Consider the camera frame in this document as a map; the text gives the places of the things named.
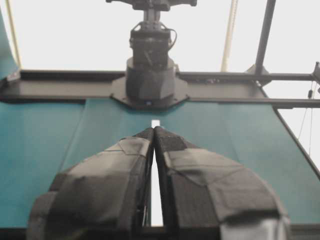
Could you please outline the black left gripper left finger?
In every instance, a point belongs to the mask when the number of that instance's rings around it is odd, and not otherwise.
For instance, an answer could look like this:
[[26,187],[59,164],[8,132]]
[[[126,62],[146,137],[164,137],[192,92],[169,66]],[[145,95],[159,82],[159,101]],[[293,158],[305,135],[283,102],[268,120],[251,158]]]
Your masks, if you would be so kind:
[[59,172],[34,202],[29,240],[130,240],[146,215],[153,129]]

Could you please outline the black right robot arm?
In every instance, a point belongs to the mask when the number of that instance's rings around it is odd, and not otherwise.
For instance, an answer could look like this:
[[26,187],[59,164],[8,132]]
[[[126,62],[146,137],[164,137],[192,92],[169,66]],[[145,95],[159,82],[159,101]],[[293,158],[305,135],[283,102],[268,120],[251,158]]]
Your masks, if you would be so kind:
[[161,12],[172,6],[196,6],[195,0],[127,0],[143,21],[131,31],[133,56],[126,62],[125,76],[113,80],[111,97],[134,109],[162,110],[188,99],[188,84],[177,76],[178,67],[169,57],[176,41],[172,28],[160,21]]

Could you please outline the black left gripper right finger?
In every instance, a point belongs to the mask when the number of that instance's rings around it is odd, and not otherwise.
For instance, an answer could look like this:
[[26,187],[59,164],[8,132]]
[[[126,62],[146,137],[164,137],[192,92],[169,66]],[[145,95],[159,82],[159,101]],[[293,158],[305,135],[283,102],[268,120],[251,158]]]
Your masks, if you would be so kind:
[[287,211],[251,169],[154,130],[164,224],[183,240],[288,240]]

